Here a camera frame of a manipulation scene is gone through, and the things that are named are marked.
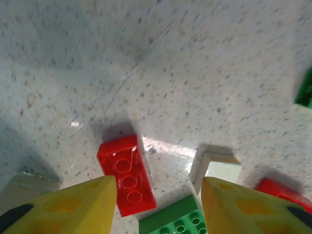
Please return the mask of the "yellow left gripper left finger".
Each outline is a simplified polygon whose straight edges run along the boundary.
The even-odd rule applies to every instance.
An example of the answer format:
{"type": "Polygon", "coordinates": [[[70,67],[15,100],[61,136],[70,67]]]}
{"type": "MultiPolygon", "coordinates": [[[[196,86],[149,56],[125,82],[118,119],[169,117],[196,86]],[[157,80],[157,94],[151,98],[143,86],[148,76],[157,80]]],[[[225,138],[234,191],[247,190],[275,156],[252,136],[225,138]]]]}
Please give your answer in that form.
{"type": "Polygon", "coordinates": [[[0,216],[2,234],[108,234],[116,179],[105,175],[22,203],[0,216]]]}

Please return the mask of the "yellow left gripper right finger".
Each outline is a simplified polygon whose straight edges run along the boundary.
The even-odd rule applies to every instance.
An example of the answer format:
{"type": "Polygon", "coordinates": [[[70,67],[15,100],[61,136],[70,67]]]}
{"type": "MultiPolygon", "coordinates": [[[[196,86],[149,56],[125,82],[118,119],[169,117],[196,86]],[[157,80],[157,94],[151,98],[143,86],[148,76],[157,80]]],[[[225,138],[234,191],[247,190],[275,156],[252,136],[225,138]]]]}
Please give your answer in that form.
{"type": "Polygon", "coordinates": [[[298,204],[215,177],[201,201],[209,234],[310,234],[312,216],[298,204]]]}

